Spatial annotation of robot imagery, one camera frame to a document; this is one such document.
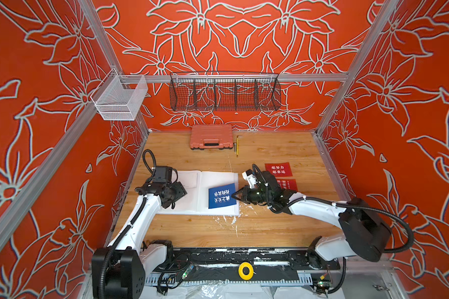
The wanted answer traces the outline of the blue card white text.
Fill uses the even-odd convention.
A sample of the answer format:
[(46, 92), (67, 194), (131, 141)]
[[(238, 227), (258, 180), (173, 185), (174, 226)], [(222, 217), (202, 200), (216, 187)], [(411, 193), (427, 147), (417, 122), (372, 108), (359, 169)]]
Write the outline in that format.
[(210, 188), (208, 190), (208, 208), (217, 209), (234, 206), (236, 204), (236, 199), (234, 199), (232, 195), (235, 192), (236, 188), (234, 184)]

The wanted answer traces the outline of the white photo album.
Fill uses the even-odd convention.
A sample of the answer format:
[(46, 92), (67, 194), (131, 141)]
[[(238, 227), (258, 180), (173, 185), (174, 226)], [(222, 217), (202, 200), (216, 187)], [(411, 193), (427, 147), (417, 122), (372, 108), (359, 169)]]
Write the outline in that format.
[[(172, 175), (178, 179), (179, 172)], [(224, 208), (208, 208), (208, 190), (210, 188), (234, 184), (238, 190), (238, 174), (230, 172), (196, 171), (198, 173), (198, 184), (196, 188), (188, 189), (187, 195), (176, 202), (175, 209), (161, 208), (159, 214), (169, 215), (191, 215), (191, 216), (238, 216), (239, 204)]]

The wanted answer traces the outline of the red card top row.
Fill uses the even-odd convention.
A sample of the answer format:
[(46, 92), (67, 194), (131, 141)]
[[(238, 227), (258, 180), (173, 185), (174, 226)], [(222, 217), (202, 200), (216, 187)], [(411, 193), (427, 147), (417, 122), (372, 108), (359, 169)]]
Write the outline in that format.
[(293, 173), (289, 162), (285, 163), (266, 163), (266, 171), (269, 171), (273, 176), (277, 178), (292, 177)]

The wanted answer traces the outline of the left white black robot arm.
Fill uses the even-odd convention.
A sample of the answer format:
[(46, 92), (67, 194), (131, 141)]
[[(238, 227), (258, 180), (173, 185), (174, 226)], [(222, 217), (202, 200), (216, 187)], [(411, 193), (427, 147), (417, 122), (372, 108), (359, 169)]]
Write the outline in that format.
[(146, 278), (170, 260), (172, 243), (159, 240), (142, 249), (144, 237), (159, 210), (173, 209), (187, 195), (170, 166), (147, 164), (150, 177), (136, 188), (137, 202), (118, 235), (92, 256), (92, 293), (95, 299), (137, 299)]

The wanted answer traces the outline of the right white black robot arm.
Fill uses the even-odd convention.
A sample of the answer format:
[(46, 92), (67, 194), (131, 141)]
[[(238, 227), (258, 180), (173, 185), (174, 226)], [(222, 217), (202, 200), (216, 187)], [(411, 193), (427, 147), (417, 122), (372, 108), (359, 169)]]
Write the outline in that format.
[[(328, 201), (307, 196), (280, 186), (269, 171), (257, 166), (243, 173), (247, 184), (232, 194), (232, 198), (245, 204), (266, 206), (274, 214), (306, 216), (340, 229), (331, 237), (316, 237), (306, 251), (306, 262), (312, 269), (321, 269), (325, 262), (358, 256), (369, 262), (378, 262), (383, 254), (409, 250), (415, 242), (411, 227), (399, 216), (370, 207), (360, 198)], [(388, 217), (400, 224), (406, 232), (406, 242), (388, 248), (392, 229), (384, 221)]]

